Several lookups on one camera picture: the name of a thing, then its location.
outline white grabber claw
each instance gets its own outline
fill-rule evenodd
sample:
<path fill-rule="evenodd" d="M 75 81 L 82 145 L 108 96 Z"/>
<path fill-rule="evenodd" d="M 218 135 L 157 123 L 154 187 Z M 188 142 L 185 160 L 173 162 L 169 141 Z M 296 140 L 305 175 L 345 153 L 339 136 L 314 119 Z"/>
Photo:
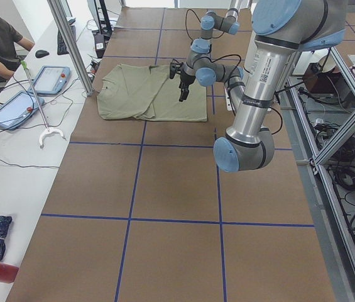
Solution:
<path fill-rule="evenodd" d="M 47 137 L 48 135 L 54 134 L 54 133 L 58 133 L 60 134 L 60 136 L 62 138 L 64 138 L 65 140 L 67 140 L 64 136 L 63 131 L 61 131 L 60 129 L 57 128 L 53 128 L 53 127 L 48 127 L 46 129 L 44 129 L 44 131 L 42 132 L 42 134 L 39 136 L 39 144 L 40 144 L 40 148 L 44 147 L 43 144 L 43 140 L 45 139 L 45 137 Z"/>

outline monitor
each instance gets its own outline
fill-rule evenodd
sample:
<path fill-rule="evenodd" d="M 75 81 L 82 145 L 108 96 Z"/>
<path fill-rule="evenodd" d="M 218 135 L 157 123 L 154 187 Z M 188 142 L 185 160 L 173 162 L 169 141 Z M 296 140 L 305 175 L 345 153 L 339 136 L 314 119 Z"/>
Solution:
<path fill-rule="evenodd" d="M 39 102 L 44 104 L 45 101 L 43 98 L 39 98 Z M 38 109 L 39 106 L 33 95 L 25 91 L 18 92 L 0 106 L 0 129 L 17 129 Z"/>
<path fill-rule="evenodd" d="M 67 83 L 70 68 L 66 66 L 43 66 L 33 80 L 33 85 L 38 94 L 58 94 Z"/>

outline metal pole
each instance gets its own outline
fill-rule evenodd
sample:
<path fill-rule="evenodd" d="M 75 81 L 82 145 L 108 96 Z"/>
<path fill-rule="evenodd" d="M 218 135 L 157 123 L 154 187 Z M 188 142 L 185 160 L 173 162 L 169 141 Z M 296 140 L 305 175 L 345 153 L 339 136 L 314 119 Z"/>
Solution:
<path fill-rule="evenodd" d="M 60 1 L 58 0 L 47 0 L 49 7 L 52 11 L 54 20 L 57 24 L 58 30 L 62 35 L 64 42 L 67 46 L 67 50 L 70 53 L 72 62 L 74 64 L 75 70 L 78 73 L 79 79 L 81 80 L 82 85 L 87 93 L 87 96 L 92 95 L 94 88 L 88 77 L 88 73 L 84 66 L 84 61 L 82 60 L 81 54 L 78 51 L 77 43 L 74 41 L 74 38 L 71 33 L 70 26 L 67 22 L 67 17 L 65 11 Z"/>

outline electronic equipment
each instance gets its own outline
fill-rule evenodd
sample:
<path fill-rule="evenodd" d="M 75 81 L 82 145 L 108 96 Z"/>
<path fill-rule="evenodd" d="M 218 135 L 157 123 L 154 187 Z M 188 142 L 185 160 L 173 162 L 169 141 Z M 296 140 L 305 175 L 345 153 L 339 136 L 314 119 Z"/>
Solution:
<path fill-rule="evenodd" d="M 109 40 L 111 35 L 113 34 L 113 29 L 110 24 L 109 15 L 107 13 L 107 8 L 104 0 L 99 0 L 99 4 L 101 5 L 99 8 L 97 7 L 97 0 L 87 0 L 88 8 L 90 13 L 94 17 L 96 26 L 98 27 L 99 31 L 92 31 L 95 35 L 96 33 L 100 33 L 104 36 L 105 40 Z M 99 16 L 99 10 L 101 10 L 103 19 Z"/>
<path fill-rule="evenodd" d="M 46 57 L 47 55 L 50 55 L 50 53 L 44 49 L 39 49 L 35 52 L 35 57 L 38 59 Z"/>
<path fill-rule="evenodd" d="M 40 104 L 45 100 L 39 98 Z M 32 94 L 20 91 L 0 106 L 0 129 L 15 130 L 38 110 L 36 98 Z"/>
<path fill-rule="evenodd" d="M 75 25 L 71 25 L 71 34 L 74 38 L 74 40 L 76 40 L 76 29 L 75 29 Z M 68 54 L 68 50 L 67 50 L 67 46 L 65 44 L 65 41 L 62 37 L 62 34 L 60 33 L 60 31 L 57 32 L 57 55 L 66 55 Z"/>
<path fill-rule="evenodd" d="M 98 59 L 103 58 L 104 51 L 106 50 L 106 43 L 104 41 L 104 35 L 97 33 L 94 35 L 95 40 L 95 52 Z"/>
<path fill-rule="evenodd" d="M 70 68 L 66 66 L 43 66 L 33 80 L 36 92 L 40 95 L 52 96 L 58 94 L 67 83 Z"/>

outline computer mouse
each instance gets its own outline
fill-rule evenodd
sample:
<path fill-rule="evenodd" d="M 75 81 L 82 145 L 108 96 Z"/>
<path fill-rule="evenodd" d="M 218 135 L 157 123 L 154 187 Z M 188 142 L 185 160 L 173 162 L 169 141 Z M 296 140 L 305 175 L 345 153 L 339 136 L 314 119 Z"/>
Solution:
<path fill-rule="evenodd" d="M 49 55 L 49 52 L 47 50 L 39 49 L 35 52 L 35 57 L 36 58 L 43 58 Z"/>

